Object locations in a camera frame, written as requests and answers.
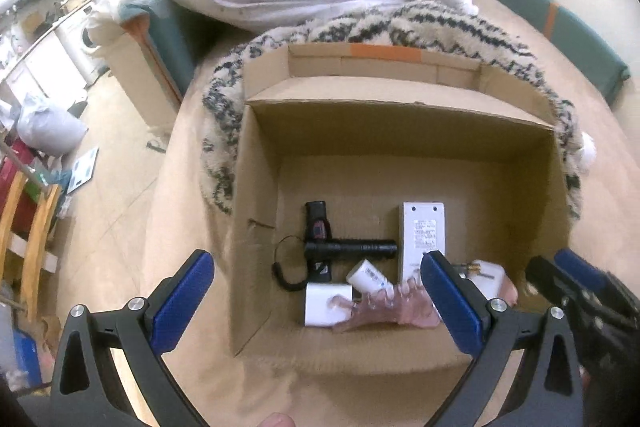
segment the black and white fabric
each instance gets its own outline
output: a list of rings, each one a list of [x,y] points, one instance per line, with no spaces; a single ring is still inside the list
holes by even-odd
[[[311,20],[300,26],[270,30],[236,46],[220,60],[204,92],[207,109],[202,141],[204,196],[225,214],[233,211],[234,169],[242,123],[242,68],[288,43],[366,42],[410,46],[463,57],[502,68],[514,82],[528,82],[552,103],[555,133],[562,155],[567,200],[580,217],[580,176],[577,152],[582,145],[575,107],[545,82],[536,57],[518,38],[479,16],[464,14],[436,1],[411,1],[397,9],[366,9],[331,20]]]

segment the teal chair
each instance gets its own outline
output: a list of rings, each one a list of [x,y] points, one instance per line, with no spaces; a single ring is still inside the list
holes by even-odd
[[[224,23],[173,0],[122,0],[120,25],[152,57],[177,102],[187,92],[202,57],[224,31]]]
[[[618,54],[576,14],[553,0],[498,0],[535,29],[567,57],[609,105],[630,71]]]

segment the washing machine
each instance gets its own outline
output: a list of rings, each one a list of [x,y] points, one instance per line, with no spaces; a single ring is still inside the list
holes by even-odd
[[[95,2],[89,1],[66,17],[54,30],[87,86],[92,86],[109,69],[103,58],[95,57],[97,46],[91,42],[86,31],[86,21],[94,7]]]

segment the metal screw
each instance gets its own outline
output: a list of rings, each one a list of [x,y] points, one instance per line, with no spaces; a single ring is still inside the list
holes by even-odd
[[[489,304],[492,310],[502,313],[507,309],[507,303],[502,299],[491,299]]]
[[[84,313],[84,306],[82,304],[76,304],[73,308],[71,308],[71,316],[79,317]]]
[[[144,305],[145,299],[143,299],[142,297],[133,297],[127,304],[127,307],[132,311],[138,311]]]
[[[555,319],[561,319],[562,317],[564,317],[564,312],[557,306],[553,306],[549,310],[549,313],[551,313],[551,316]]]

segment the orange tape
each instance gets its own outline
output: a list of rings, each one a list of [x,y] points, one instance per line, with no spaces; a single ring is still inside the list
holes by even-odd
[[[381,58],[398,62],[421,62],[422,54],[418,48],[406,46],[376,46],[374,44],[352,44],[351,57]]]
[[[148,14],[140,14],[128,21],[120,23],[120,27],[131,35],[138,44],[142,44],[145,41],[146,33],[149,31],[149,25]]]
[[[556,24],[556,15],[558,15],[558,8],[560,5],[556,1],[551,1],[549,5],[549,12],[546,14],[545,29],[542,34],[551,40],[551,33],[554,31],[554,25]]]

